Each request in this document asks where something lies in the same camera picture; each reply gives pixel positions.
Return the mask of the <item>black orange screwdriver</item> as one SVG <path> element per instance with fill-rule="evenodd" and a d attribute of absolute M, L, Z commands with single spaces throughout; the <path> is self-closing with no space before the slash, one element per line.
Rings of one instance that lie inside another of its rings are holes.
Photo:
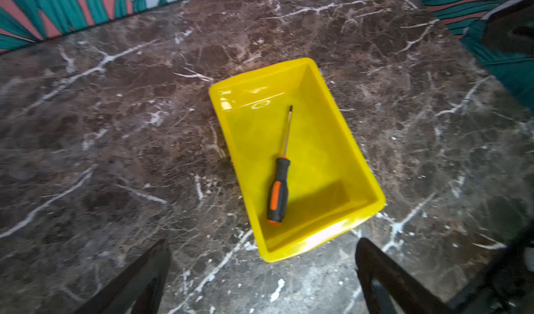
<path fill-rule="evenodd" d="M 287 123 L 285 127 L 285 140 L 282 149 L 282 156 L 275 161 L 275 175 L 268 196 L 267 219 L 270 224 L 280 225 L 285 218 L 289 198 L 287 184 L 289 167 L 291 161 L 287 158 L 289 145 L 289 135 L 291 130 L 291 120 L 293 116 L 293 106 L 289 106 Z"/>

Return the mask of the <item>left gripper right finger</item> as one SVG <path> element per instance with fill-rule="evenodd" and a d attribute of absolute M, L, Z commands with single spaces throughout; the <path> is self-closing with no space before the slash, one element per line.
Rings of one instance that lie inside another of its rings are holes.
<path fill-rule="evenodd" d="M 367 238 L 357 243 L 355 263 L 370 313 L 395 313 L 395 304 L 404 313 L 453 312 Z"/>

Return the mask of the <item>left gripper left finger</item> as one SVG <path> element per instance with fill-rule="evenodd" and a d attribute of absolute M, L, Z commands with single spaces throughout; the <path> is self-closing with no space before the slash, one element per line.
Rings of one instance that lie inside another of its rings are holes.
<path fill-rule="evenodd" d="M 172 255 L 160 240 L 75 313 L 157 313 Z"/>

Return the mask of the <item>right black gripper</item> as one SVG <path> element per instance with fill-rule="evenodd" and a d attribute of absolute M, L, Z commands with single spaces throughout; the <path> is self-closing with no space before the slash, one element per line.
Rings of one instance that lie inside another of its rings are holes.
<path fill-rule="evenodd" d="M 509 0 L 483 20 L 481 43 L 486 48 L 533 56 L 533 0 Z"/>

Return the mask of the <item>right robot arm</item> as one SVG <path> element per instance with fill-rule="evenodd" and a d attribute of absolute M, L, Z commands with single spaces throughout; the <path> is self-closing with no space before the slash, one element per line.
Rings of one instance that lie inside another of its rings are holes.
<path fill-rule="evenodd" d="M 533 53 L 533 0 L 490 13 L 482 37 L 491 50 Z M 533 223 L 507 243 L 448 303 L 423 287 L 369 239 L 355 252 L 358 279 L 370 313 L 532 313 Z"/>

